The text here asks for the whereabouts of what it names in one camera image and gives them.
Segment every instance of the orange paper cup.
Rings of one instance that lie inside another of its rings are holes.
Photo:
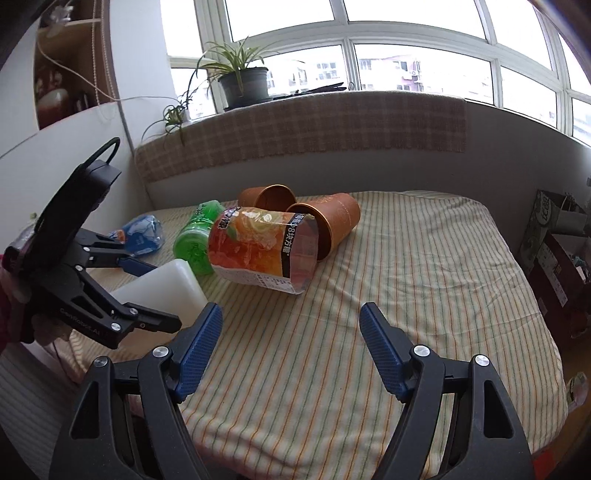
[[[238,196],[238,206],[286,212],[295,199],[294,193],[285,185],[269,185],[243,190]]]
[[[318,261],[324,260],[359,223],[361,210],[348,193],[335,193],[291,205],[288,212],[309,213],[318,223]]]

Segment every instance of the juice bottle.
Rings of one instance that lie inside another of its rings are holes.
[[[179,232],[174,241],[175,258],[182,258],[189,262],[195,275],[213,273],[207,258],[207,240],[212,225],[223,211],[223,205],[217,200],[202,203],[193,212],[188,224]]]
[[[221,277],[299,294],[316,268],[318,226],[306,213],[235,207],[214,223],[208,254]]]

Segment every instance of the cardboard box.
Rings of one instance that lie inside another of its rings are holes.
[[[561,350],[591,332],[588,265],[591,265],[589,237],[547,232],[528,275],[546,325]]]
[[[528,275],[547,232],[583,235],[587,214],[566,195],[538,190],[517,261]]]

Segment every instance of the white wall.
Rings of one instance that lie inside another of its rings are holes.
[[[0,70],[0,156],[39,131],[33,94],[33,58],[38,21],[14,47]]]
[[[175,104],[173,78],[166,53],[160,0],[111,0],[111,51],[119,98],[161,95],[122,102],[131,142],[139,146],[149,124],[162,118],[167,105]],[[147,136],[164,132],[163,124]]]
[[[0,158],[0,249],[41,213],[74,168],[112,137],[121,138],[111,164],[120,170],[106,199],[85,227],[108,233],[151,209],[115,104],[92,108],[44,128]]]
[[[156,208],[231,200],[247,187],[284,183],[296,195],[437,190],[482,202],[515,251],[536,189],[591,195],[591,148],[542,123],[468,103],[465,153],[381,150],[292,155],[197,170],[147,186]]]

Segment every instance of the spider plant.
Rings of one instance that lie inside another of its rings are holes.
[[[191,90],[191,83],[193,81],[193,75],[195,75],[195,72],[197,72],[197,70],[195,70],[193,72],[193,74],[191,75],[191,78],[189,78],[189,86],[187,87],[187,90],[185,90],[183,92],[183,94],[180,95],[179,98],[177,99],[178,105],[166,106],[162,112],[162,118],[159,120],[156,120],[155,122],[152,122],[151,124],[149,124],[146,127],[146,130],[144,130],[144,133],[142,134],[142,139],[141,139],[140,143],[142,143],[144,141],[145,134],[147,133],[147,131],[150,128],[152,128],[154,125],[164,122],[164,131],[166,132],[166,134],[168,135],[168,134],[171,134],[171,133],[178,130],[178,134],[180,136],[181,143],[184,146],[184,138],[183,138],[183,123],[185,121],[184,113],[189,111],[189,103],[191,102],[191,100],[193,100],[193,95],[197,92],[197,90],[199,90],[199,87],[204,82],[207,81],[207,80],[204,80],[199,85],[197,85],[197,88]]]
[[[277,53],[271,50],[267,50],[269,45],[265,47],[245,47],[244,44],[248,40],[248,37],[236,43],[235,46],[227,43],[216,43],[208,42],[212,44],[197,62],[195,72],[199,69],[207,69],[209,72],[210,80],[218,80],[220,77],[228,73],[235,73],[238,81],[238,88],[244,93],[244,87],[242,84],[241,70],[246,70],[248,66],[255,60],[260,60],[262,64],[265,64],[263,58],[264,54]],[[207,64],[202,65],[202,61],[206,59],[208,53],[216,53],[220,59],[225,61],[209,61]]]
[[[181,143],[184,146],[184,138],[183,138],[183,122],[184,116],[183,112],[188,111],[189,108],[189,101],[183,103],[184,101],[180,101],[178,105],[168,105],[164,108],[162,112],[162,118],[160,120],[156,120],[152,122],[146,127],[144,133],[142,134],[142,139],[139,142],[140,144],[144,142],[144,136],[146,132],[152,128],[154,125],[164,122],[164,131],[166,134],[171,134],[178,130],[178,134],[181,138]]]

